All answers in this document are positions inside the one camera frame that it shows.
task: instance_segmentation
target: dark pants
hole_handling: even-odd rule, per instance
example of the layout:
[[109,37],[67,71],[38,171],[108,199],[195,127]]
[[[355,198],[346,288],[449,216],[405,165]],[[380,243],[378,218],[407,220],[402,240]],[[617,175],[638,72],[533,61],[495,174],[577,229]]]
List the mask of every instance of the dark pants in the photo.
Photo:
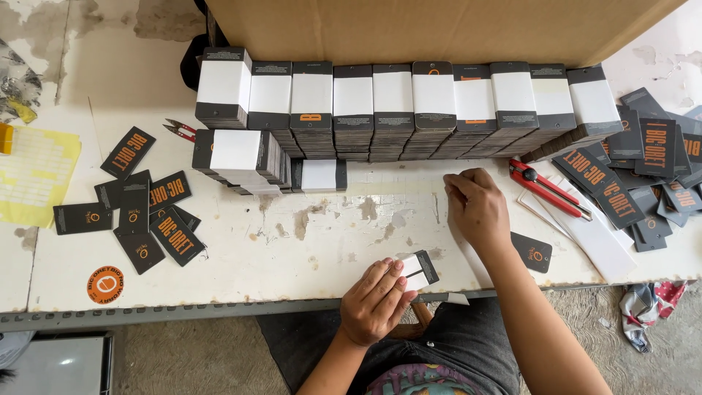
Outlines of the dark pants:
[[[256,319],[292,394],[322,358],[341,322],[336,310]],[[471,299],[470,306],[442,303],[422,337],[386,337],[374,344],[348,393],[364,394],[367,385],[384,372],[407,363],[452,368],[473,381],[483,394],[519,393],[519,369],[496,297]]]

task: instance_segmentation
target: orange round sticker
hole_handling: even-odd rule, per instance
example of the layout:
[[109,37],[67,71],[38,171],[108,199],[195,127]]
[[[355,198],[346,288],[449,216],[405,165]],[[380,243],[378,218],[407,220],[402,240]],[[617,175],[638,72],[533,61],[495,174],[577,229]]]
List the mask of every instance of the orange round sticker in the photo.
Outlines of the orange round sticker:
[[88,296],[98,304],[114,302],[124,289],[124,274],[114,266],[103,266],[88,279]]

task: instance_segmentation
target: red box cutter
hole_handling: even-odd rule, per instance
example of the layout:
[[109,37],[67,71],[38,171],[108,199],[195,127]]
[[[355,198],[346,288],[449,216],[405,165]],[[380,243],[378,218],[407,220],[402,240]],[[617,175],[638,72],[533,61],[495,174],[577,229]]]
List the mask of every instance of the red box cutter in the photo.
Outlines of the red box cutter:
[[580,206],[580,202],[576,198],[558,188],[551,181],[539,176],[534,168],[526,166],[516,159],[510,159],[510,178],[561,211],[576,218],[592,221],[592,213]]

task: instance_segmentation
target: concrete floor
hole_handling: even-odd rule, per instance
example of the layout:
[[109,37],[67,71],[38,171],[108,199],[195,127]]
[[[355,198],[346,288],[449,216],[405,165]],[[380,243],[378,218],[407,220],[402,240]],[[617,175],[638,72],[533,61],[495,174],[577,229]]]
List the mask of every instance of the concrete floor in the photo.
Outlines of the concrete floor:
[[[546,294],[615,394],[702,393],[702,290],[692,285],[667,320],[649,328],[653,353],[622,335],[620,287]],[[604,318],[611,326],[599,322]],[[127,325],[118,330],[115,390],[132,394],[287,394],[252,317]],[[522,385],[522,394],[528,394]]]

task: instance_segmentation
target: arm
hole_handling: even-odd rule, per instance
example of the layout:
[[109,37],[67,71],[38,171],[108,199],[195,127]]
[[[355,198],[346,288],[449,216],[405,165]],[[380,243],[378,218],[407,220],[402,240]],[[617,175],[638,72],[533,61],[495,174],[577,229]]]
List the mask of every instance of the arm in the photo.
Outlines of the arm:
[[405,292],[404,264],[385,258],[372,264],[341,298],[341,326],[298,395],[343,395],[368,348],[399,322],[417,291]]
[[510,345],[534,395],[611,394],[595,364],[541,293],[512,245],[505,197],[484,169],[444,176],[449,209],[485,265]]

